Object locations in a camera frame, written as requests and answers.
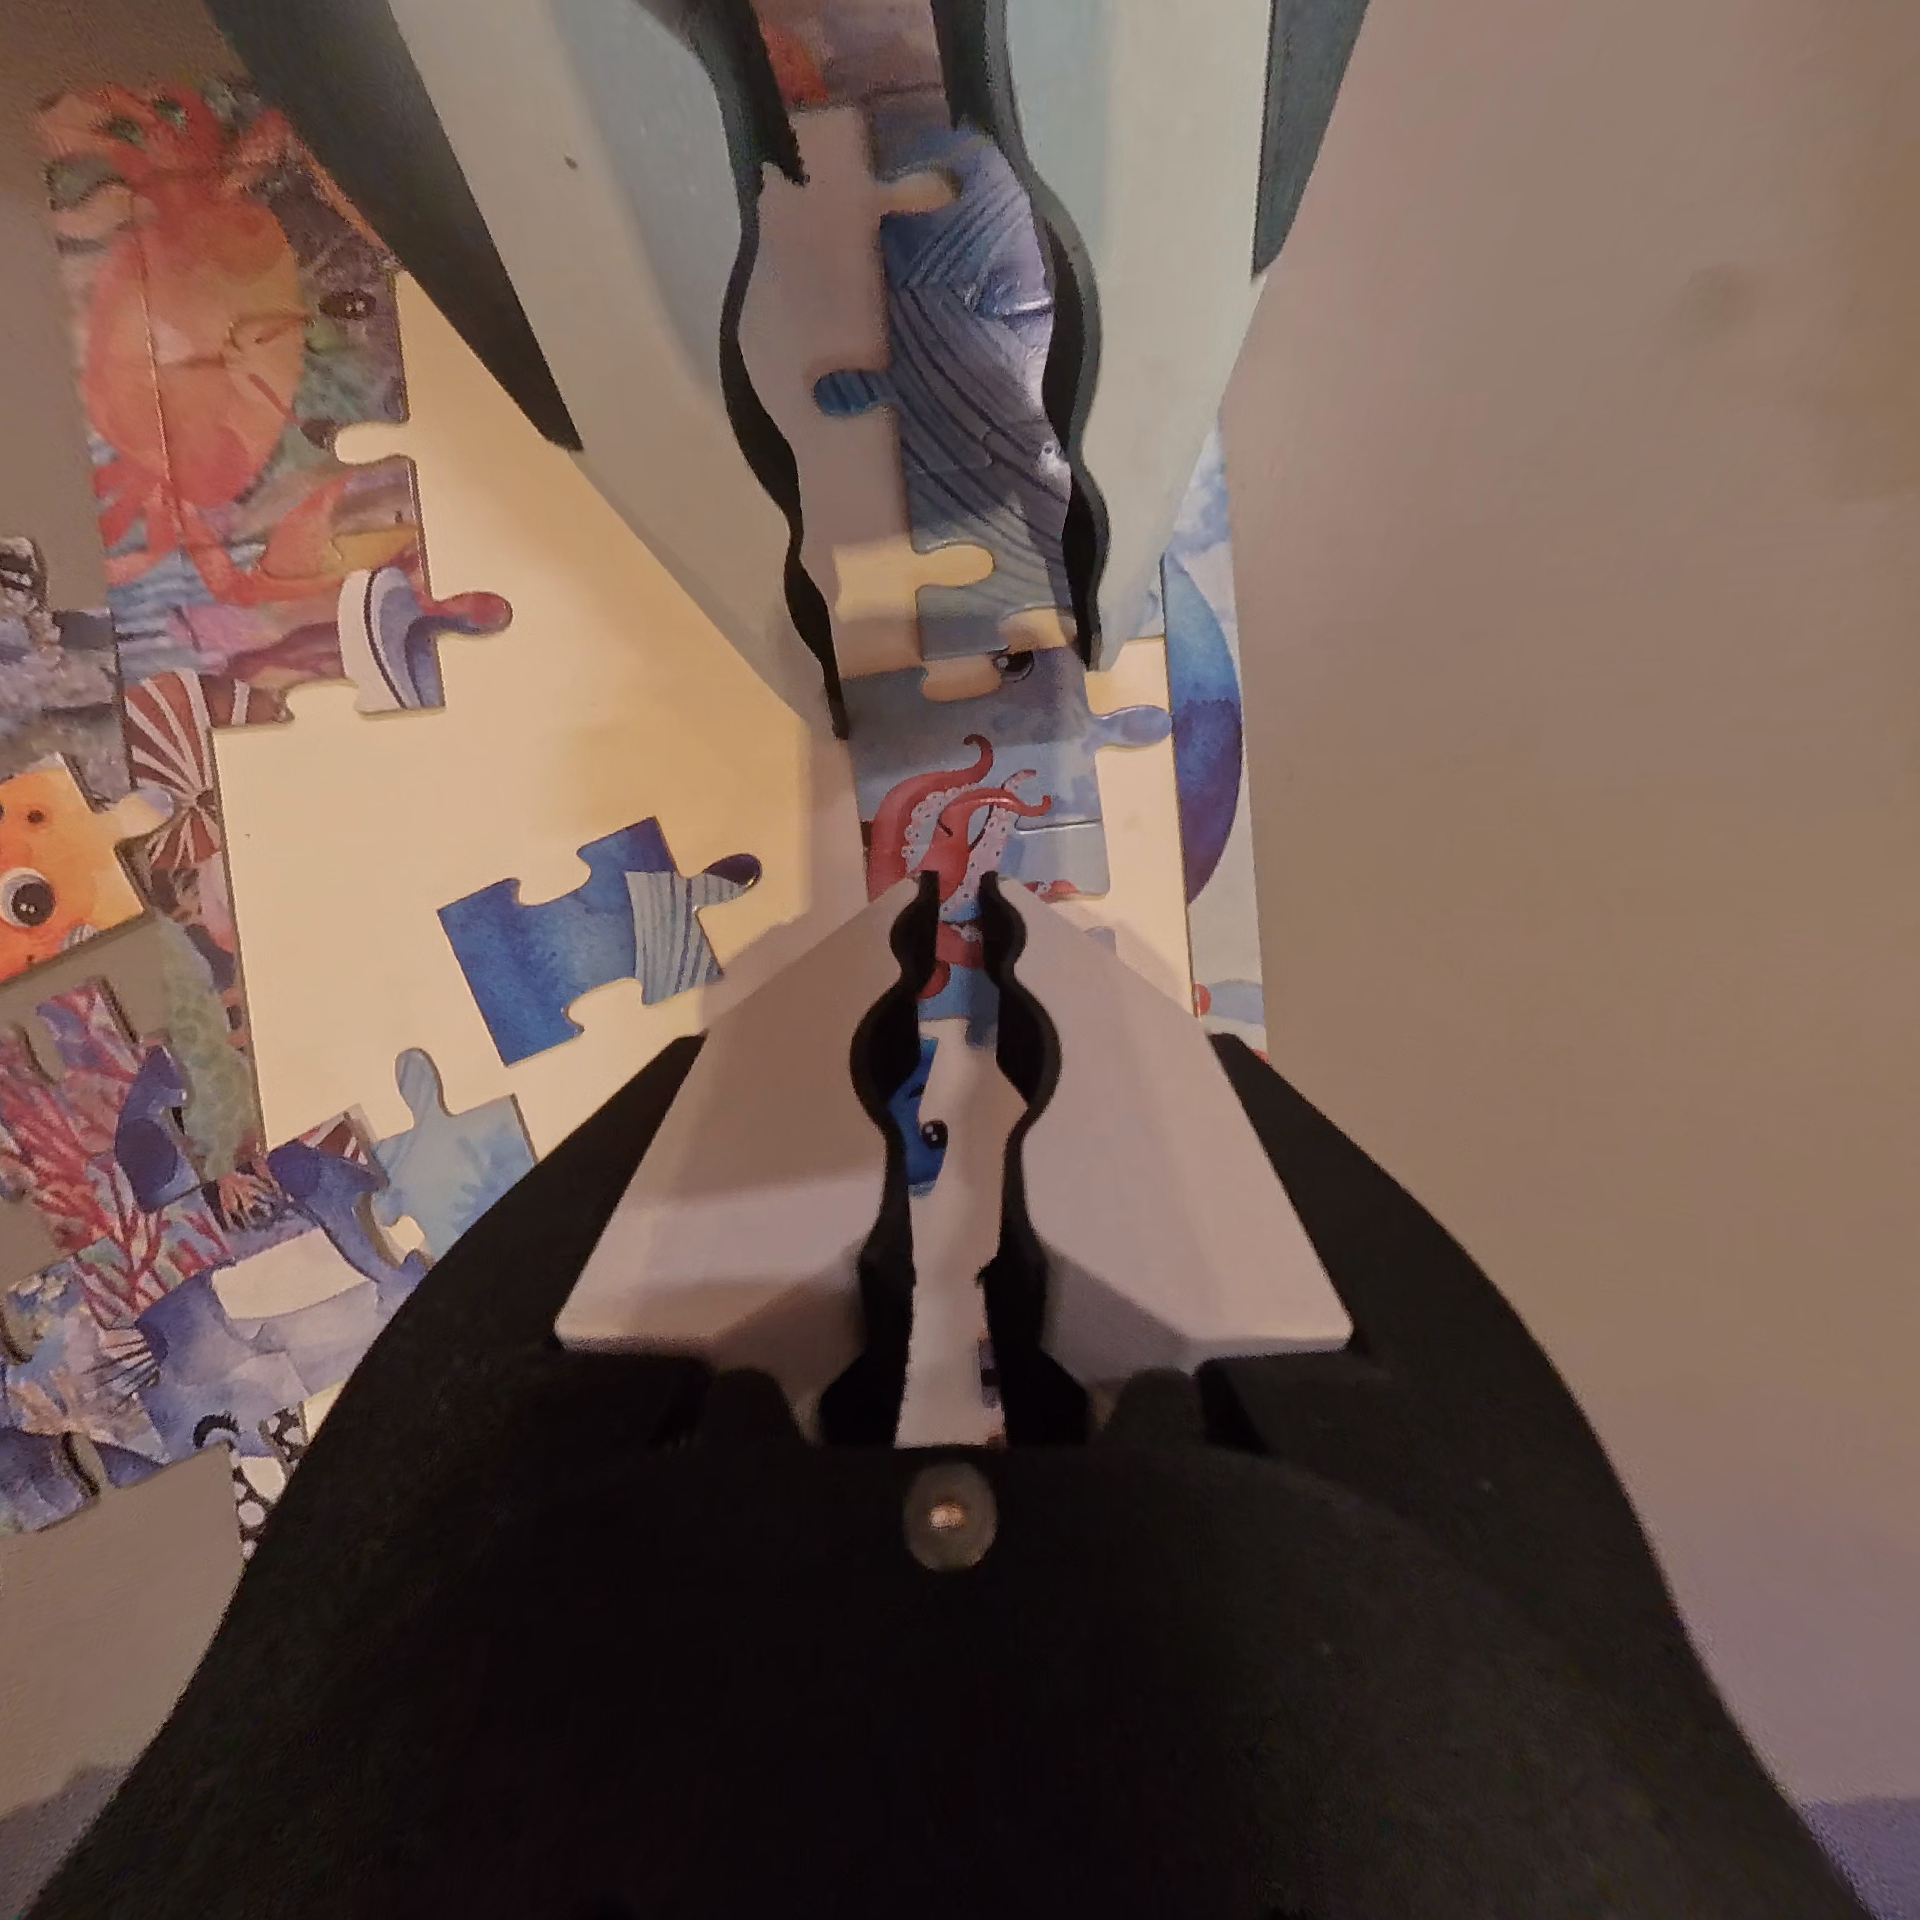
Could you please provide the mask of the orange pufferfish puzzle piece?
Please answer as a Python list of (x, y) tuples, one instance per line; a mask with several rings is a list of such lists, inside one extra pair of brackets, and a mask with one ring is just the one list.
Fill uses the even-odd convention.
[(2, 981), (142, 917), (124, 843), (172, 822), (161, 793), (89, 802), (77, 766), (44, 757), (2, 778)]

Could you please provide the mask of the blue white-striped puzzle piece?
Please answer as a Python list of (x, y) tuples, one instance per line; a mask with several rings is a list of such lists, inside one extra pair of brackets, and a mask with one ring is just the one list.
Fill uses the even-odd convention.
[(505, 1066), (582, 1038), (571, 1004), (621, 978), (649, 1007), (714, 981), (721, 957), (699, 909), (747, 894), (762, 866), (737, 852), (680, 876), (654, 818), (582, 846), (588, 878), (526, 904), (517, 878), (438, 909), (450, 949)]

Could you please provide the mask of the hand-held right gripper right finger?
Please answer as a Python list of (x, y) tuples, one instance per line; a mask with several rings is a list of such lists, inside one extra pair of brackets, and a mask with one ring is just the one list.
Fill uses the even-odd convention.
[(1206, 1027), (1025, 886), (983, 883), (1006, 1139), (983, 1270), (1006, 1442), (1081, 1442), (1092, 1401), (1353, 1340)]

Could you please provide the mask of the joined coral reef puzzle pieces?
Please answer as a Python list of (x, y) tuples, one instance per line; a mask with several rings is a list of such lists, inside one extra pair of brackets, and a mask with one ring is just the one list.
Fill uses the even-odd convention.
[(203, 1178), (188, 1070), (106, 981), (36, 1007), (59, 1070), (2, 1029), (2, 1202), (51, 1266), (2, 1284), (2, 1535), (77, 1520), (225, 1450), (253, 1539), (342, 1388), (429, 1271), (372, 1219), (384, 1189), (339, 1117)]

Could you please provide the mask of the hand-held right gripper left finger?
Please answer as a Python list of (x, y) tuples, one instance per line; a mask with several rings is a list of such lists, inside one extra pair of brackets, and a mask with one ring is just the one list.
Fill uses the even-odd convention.
[(556, 1340), (762, 1372), (828, 1442), (893, 1442), (914, 1233), (892, 1094), (917, 1059), (937, 883), (893, 883), (705, 1038)]

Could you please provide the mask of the black white spotted puzzle piece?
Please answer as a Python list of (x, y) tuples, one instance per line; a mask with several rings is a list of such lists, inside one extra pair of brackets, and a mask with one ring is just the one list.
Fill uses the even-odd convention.
[(2, 538), (2, 778), (63, 757), (93, 802), (132, 793), (106, 613), (57, 613), (36, 542)]

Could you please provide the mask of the joined orange crab puzzle pieces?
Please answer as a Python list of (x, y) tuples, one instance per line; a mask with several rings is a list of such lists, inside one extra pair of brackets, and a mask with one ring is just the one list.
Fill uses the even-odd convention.
[(112, 165), (127, 219), (106, 239), (83, 303), (81, 398), (106, 443), (94, 470), (106, 586), (132, 589), (188, 561), (218, 605), (320, 598), (359, 568), (419, 550), (415, 511), (352, 526), (352, 472), (332, 460), (265, 511), (265, 534), (232, 513), (302, 432), (309, 324), (298, 252), (265, 207), (265, 178), (307, 170), (278, 108), (233, 129), (192, 84), (106, 84), (81, 113), (71, 153)]

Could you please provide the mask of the red octopus puzzle piece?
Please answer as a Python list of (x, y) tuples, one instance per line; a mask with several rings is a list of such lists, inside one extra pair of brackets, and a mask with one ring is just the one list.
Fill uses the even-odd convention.
[(983, 957), (976, 886), (1039, 899), (1110, 894), (1097, 750), (1158, 749), (1172, 716), (1127, 704), (1097, 716), (1069, 647), (963, 660), (983, 686), (934, 695), (927, 668), (848, 686), (850, 772), (866, 846), (866, 892), (934, 876), (937, 943), (922, 992), (930, 1021), (966, 1017), (983, 1038), (996, 996)]

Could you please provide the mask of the red coral white wave piece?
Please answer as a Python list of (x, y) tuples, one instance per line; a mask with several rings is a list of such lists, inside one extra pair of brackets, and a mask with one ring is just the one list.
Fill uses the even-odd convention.
[(192, 609), (203, 704), (213, 727), (290, 719), (302, 686), (352, 686), (362, 716), (444, 707), (440, 639), (497, 638), (511, 605), (497, 594), (429, 598), (415, 568), (347, 573), (324, 598), (265, 609)]

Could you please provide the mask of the light blue splash puzzle piece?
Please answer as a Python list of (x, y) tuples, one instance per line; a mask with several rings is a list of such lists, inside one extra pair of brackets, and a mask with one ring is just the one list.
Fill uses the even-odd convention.
[(396, 1054), (396, 1094), (415, 1124), (372, 1143), (384, 1184), (369, 1208), (380, 1230), (415, 1219), (419, 1246), (444, 1257), (536, 1166), (536, 1152), (517, 1098), (450, 1112), (425, 1050)]

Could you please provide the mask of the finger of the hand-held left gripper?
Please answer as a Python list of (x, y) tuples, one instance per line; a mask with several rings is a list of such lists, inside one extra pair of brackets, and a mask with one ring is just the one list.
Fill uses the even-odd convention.
[(741, 318), (804, 183), (751, 4), (395, 4), (582, 436), (582, 470), (755, 678), (848, 735), (795, 448)]
[(1114, 668), (1261, 299), (1272, 4), (937, 4), (949, 113), (1041, 234), (1076, 647)]

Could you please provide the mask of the joined blue whale puzzle pieces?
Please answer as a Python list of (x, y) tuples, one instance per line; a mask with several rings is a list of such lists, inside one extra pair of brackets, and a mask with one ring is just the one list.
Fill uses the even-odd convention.
[(1041, 407), (1055, 285), (1021, 178), (988, 137), (930, 99), (872, 113), (884, 183), (942, 177), (949, 198), (877, 215), (888, 361), (828, 370), (828, 417), (884, 411), (897, 432), (907, 534), (917, 553), (983, 550), (972, 586), (914, 594), (922, 660), (1012, 651), (1006, 622), (1069, 618), (1069, 460)]

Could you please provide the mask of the ocean jigsaw puzzle frame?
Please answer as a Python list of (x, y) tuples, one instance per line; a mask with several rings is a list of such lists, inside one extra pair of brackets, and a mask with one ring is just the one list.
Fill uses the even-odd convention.
[[(106, 84), (192, 84), (233, 129), (273, 108), (249, 76), (221, 73), (112, 76), (36, 108), (77, 393), (93, 275), (127, 219), (112, 165), (71, 153), (81, 113)], [(872, 113), (888, 99), (897, 95), (790, 120), (804, 183), (762, 170), (743, 361), (772, 422), (804, 444), (804, 565), (828, 594), (850, 680), (927, 668), (934, 695), (949, 695), (984, 678), (922, 660), (914, 594), (972, 586), (995, 561), (968, 546), (917, 553), (893, 422), (884, 411), (828, 417), (809, 398), (828, 370), (888, 361), (877, 215), (949, 198), (942, 177), (877, 178)], [(112, 589), (102, 558), (132, 793), (161, 793), (175, 811), (150, 841), (119, 846), (142, 917), (2, 981), (22, 996), (2, 1029), (22, 1029), (51, 1072), (59, 1054), (36, 1007), (106, 981), (132, 1038), (160, 1038), (188, 1070), (183, 1131), (203, 1178), (339, 1117), (369, 1152), (405, 1132), (403, 1050), (434, 1059), (450, 1112), (517, 1098), (542, 1152), (616, 1079), (737, 1004), (774, 949), (866, 908), (850, 749), (788, 707), (575, 454), (526, 422), (309, 146), (307, 170), (286, 165), (263, 198), (298, 252), (316, 324), (302, 432), (286, 432), (232, 529), (265, 534), (265, 511), (320, 472), (320, 432), (332, 428), (332, 460), (352, 472), (352, 526), (415, 511), (419, 550), (403, 565), (422, 589), (438, 601), (497, 594), (511, 622), (497, 638), (440, 639), (438, 712), (362, 716), (352, 686), (302, 686), (286, 723), (213, 727), (188, 613), (232, 605), (188, 561)], [(83, 398), (81, 417), (94, 479), (106, 443)], [(1097, 716), (1165, 707), (1161, 622), (1141, 625), (1114, 671), (1085, 678), (1085, 693)], [(1161, 778), (1153, 799), (1102, 809), (1110, 894), (1056, 908), (1089, 916), (1097, 940), (1190, 997), (1172, 782)], [(438, 909), (501, 878), (517, 878), (526, 904), (567, 894), (588, 878), (582, 846), (642, 818), (661, 822), (680, 876), (737, 852), (758, 859), (747, 894), (699, 909), (723, 974), (654, 1007), (632, 978), (599, 985), (567, 1010), (582, 1038), (505, 1066)]]

